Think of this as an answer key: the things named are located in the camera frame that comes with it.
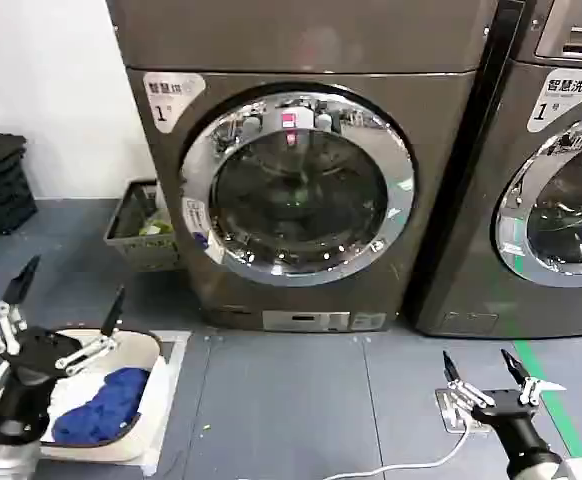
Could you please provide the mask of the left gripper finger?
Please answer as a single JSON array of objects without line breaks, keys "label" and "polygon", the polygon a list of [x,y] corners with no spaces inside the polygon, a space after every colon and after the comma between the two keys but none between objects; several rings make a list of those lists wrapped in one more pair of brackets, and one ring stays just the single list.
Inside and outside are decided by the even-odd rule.
[{"label": "left gripper finger", "polygon": [[114,334],[121,323],[124,299],[125,287],[120,286],[99,333],[77,351],[58,358],[54,364],[56,370],[63,372],[66,376],[74,376],[117,348]]},{"label": "left gripper finger", "polygon": [[21,350],[18,335],[28,328],[28,324],[20,306],[28,295],[40,259],[40,255],[34,255],[9,281],[0,299],[0,353],[19,353]]}]

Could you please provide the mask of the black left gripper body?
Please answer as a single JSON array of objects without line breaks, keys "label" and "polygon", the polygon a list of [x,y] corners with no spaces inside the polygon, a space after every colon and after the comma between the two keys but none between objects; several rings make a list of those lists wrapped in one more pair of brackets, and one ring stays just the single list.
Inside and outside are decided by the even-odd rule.
[{"label": "black left gripper body", "polygon": [[82,348],[76,338],[35,326],[16,339],[19,353],[1,355],[8,369],[0,396],[0,444],[29,444],[43,437],[50,423],[51,394],[67,376],[56,362]]}]

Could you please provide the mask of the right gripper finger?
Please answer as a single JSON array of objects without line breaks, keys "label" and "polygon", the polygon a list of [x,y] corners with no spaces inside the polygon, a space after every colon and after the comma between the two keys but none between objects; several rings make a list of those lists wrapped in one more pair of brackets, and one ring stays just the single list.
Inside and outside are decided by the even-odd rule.
[{"label": "right gripper finger", "polygon": [[487,408],[494,406],[494,399],[491,396],[461,378],[455,363],[446,350],[442,352],[442,356],[444,375],[449,389],[455,390],[460,398],[471,407]]},{"label": "right gripper finger", "polygon": [[519,403],[521,405],[538,405],[540,395],[538,385],[540,380],[532,376],[524,365],[505,349],[500,350],[506,367],[520,387]]}]

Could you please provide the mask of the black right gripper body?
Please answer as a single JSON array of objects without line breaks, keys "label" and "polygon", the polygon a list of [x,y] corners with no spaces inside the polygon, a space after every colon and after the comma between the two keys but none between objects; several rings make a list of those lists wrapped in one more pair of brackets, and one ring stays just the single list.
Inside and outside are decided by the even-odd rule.
[{"label": "black right gripper body", "polygon": [[526,471],[544,464],[558,466],[562,462],[533,425],[536,406],[522,405],[520,394],[511,389],[488,390],[487,394],[495,405],[475,405],[471,416],[495,431],[509,460],[507,471]]}]

